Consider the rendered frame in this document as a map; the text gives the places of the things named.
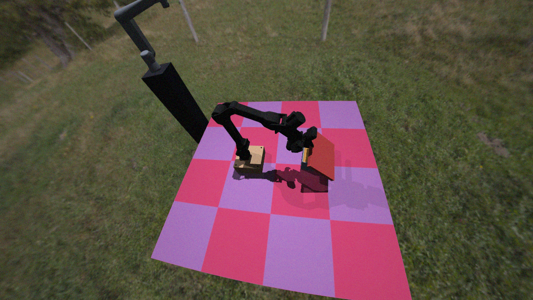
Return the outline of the red lid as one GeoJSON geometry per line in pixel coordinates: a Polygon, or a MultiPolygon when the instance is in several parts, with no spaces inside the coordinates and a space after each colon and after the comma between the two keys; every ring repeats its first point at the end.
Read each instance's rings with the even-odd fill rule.
{"type": "Polygon", "coordinates": [[[323,175],[331,182],[334,181],[334,144],[319,132],[312,142],[314,147],[309,145],[307,167],[323,175]]]}

